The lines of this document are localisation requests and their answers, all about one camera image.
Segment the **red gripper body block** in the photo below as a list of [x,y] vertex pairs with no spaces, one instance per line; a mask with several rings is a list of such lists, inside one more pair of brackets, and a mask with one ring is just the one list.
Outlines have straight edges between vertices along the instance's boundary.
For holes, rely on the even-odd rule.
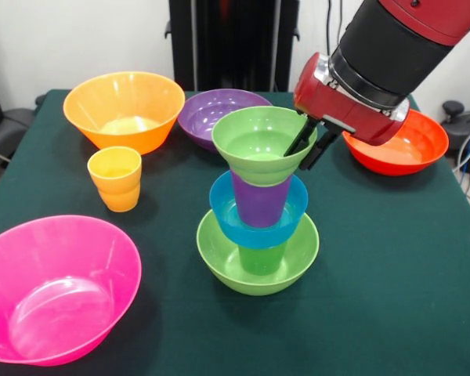
[[314,53],[294,90],[294,105],[317,120],[332,118],[356,139],[378,146],[390,140],[404,123],[404,104],[381,110],[352,96],[332,75],[329,57]]

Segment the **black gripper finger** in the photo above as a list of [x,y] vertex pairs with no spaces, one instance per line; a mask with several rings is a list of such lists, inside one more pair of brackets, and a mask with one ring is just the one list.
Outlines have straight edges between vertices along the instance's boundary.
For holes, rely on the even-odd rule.
[[334,133],[332,131],[326,131],[320,139],[318,139],[314,144],[310,151],[307,153],[305,158],[301,161],[299,165],[299,169],[302,171],[311,170],[315,163],[323,156],[325,151],[332,145],[336,139],[338,138],[339,134]]
[[294,155],[300,152],[301,150],[305,149],[309,145],[309,137],[316,130],[316,123],[317,123],[317,119],[313,117],[307,117],[302,130],[295,137],[291,145],[288,147],[288,149],[284,153],[285,157]]

